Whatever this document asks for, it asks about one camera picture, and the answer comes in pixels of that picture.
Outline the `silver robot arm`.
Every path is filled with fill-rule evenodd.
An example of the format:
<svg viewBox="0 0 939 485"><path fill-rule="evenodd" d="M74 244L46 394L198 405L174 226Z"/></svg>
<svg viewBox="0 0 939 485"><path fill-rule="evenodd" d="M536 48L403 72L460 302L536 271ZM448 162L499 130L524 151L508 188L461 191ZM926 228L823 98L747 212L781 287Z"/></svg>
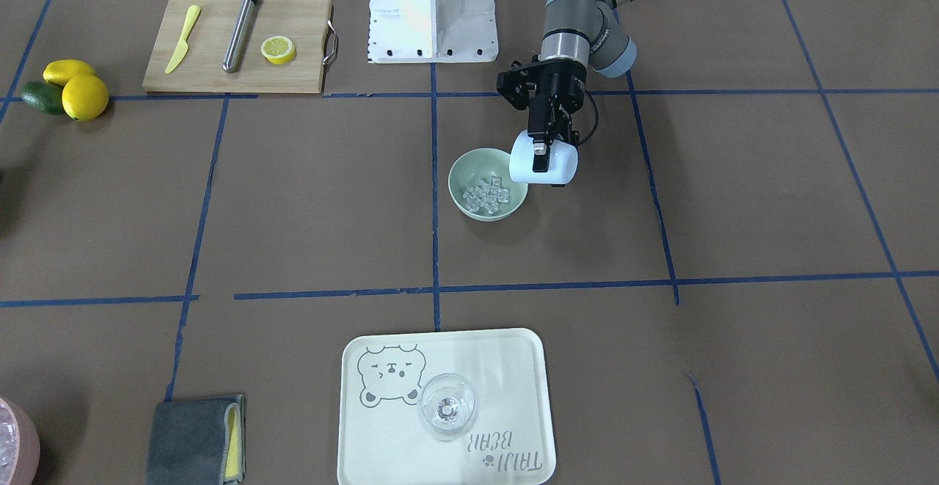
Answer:
<svg viewBox="0 0 939 485"><path fill-rule="evenodd" d="M637 0L546 0L539 53L497 75L497 91L527 113L527 127L514 141L508 165L513 181L564 186L578 165L580 134L573 118L591 101L590 71L623 76L637 59L637 45L614 11Z"/></svg>

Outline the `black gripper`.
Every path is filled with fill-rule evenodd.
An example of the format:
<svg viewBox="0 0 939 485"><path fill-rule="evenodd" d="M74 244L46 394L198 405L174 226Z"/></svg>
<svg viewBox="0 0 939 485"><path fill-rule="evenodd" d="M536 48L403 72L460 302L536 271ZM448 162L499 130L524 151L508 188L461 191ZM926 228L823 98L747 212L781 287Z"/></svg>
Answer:
<svg viewBox="0 0 939 485"><path fill-rule="evenodd" d="M533 138L531 171L547 173L550 168L551 186L573 181L580 160L575 146L593 137L593 131L582 137L573 129L573 116L586 98L593 103L586 77L583 64L566 58L526 65L515 61L497 74L497 93L514 109L527 111L527 134Z"/></svg>

